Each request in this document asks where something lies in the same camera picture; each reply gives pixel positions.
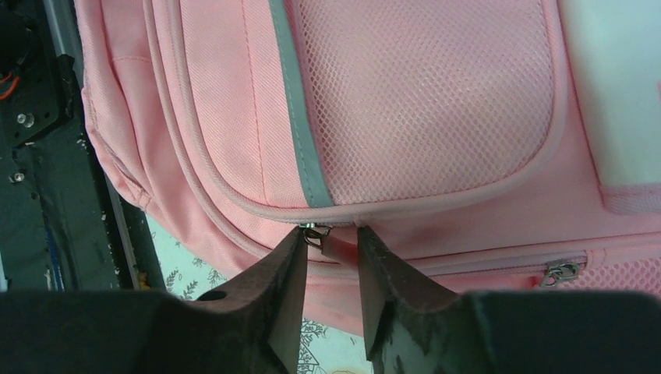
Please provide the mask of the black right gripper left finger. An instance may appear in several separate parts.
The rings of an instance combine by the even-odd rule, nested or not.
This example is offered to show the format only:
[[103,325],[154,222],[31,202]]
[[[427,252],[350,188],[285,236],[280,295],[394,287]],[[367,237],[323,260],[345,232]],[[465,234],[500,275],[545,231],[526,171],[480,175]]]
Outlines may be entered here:
[[174,296],[156,291],[11,291],[1,296],[4,373],[230,373]]

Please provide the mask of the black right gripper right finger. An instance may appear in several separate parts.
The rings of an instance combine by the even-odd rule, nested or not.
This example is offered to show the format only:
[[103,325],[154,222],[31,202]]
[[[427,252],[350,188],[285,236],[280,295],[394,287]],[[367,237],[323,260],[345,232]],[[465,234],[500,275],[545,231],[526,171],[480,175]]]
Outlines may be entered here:
[[376,373],[657,373],[660,302],[626,291],[457,294],[357,232]]

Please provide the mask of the pink student backpack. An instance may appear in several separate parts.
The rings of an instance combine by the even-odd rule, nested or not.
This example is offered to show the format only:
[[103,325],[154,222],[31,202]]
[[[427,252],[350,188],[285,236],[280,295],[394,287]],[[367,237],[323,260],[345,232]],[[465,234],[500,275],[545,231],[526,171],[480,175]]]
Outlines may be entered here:
[[454,291],[660,293],[657,1],[78,1],[112,185],[225,276],[297,226],[361,333],[356,229]]

